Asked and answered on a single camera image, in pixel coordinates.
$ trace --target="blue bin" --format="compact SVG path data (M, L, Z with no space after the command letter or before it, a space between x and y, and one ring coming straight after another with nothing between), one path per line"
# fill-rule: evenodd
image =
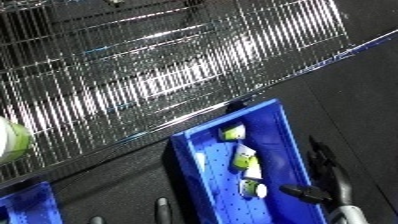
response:
M261 159L268 187L265 199L239 194L241 174L230 164L238 142L219 139L222 127L242 122L243 144ZM280 192L283 184L310 185L282 105L271 100L222 116L172 136L181 170L201 223L326 223L319 206L306 204Z
M43 182L0 198L0 223L62 224L50 184Z

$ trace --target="black floor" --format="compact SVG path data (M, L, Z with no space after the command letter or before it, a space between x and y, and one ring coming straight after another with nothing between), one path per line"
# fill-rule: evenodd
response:
M339 0L353 43L398 26L398 2ZM327 143L354 183L370 223L398 220L398 40L279 84L258 101L279 98L299 148L308 135ZM168 197L175 223L195 211L167 140L53 183L65 223L94 215L109 223L154 223L154 202Z

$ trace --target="robotic hand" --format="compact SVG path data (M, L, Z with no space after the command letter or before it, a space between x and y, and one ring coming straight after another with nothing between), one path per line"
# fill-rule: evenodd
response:
M322 204L331 224L368 224L360 208L353 206L352 186L346 170L328 146L310 137L310 174L315 186L283 185L280 190L311 204Z

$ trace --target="metal grid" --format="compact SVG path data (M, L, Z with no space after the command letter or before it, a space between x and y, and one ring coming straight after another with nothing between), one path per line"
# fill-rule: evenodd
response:
M1 0L0 113L35 144L0 181L275 84L348 44L333 0Z

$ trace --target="white paper cup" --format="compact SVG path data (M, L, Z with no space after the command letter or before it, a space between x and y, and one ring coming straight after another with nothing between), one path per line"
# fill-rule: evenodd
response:
M29 149L32 135L27 128L0 117L0 163L10 162Z
M265 198L268 194L267 186L254 180L241 180L239 182L239 193L242 197Z
M257 156L253 156L250 158L249 167L243 173L243 178L252 179L252 180L263 179L263 175L261 172L261 166L260 166Z
M223 141L242 140L246 138L246 127L239 123L219 130L219 135Z
M238 144L232 163L235 168L245 170L249 167L250 158L254 155L256 155L256 151L243 144Z

